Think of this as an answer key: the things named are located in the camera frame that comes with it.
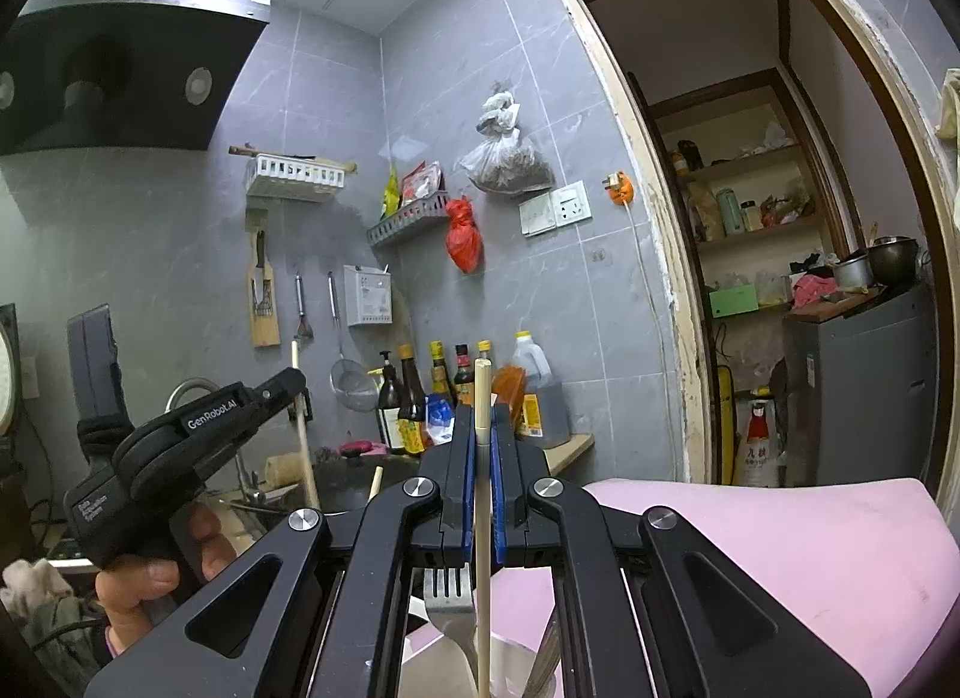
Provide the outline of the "person's left hand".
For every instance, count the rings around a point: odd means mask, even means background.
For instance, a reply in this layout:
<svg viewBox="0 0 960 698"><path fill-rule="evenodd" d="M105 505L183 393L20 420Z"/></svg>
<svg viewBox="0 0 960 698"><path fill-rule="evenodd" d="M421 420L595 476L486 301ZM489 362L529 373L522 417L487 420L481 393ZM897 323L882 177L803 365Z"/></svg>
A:
<svg viewBox="0 0 960 698"><path fill-rule="evenodd" d="M206 581L217 578L235 560L235 547L221 532L220 519L202 503L192 506L187 532L199 545ZM153 630L143 604L171 594L178 589L179 579L176 561L141 556L121 556L96 576L94 587L106 614L106 641L112 656L119 656Z"/></svg>

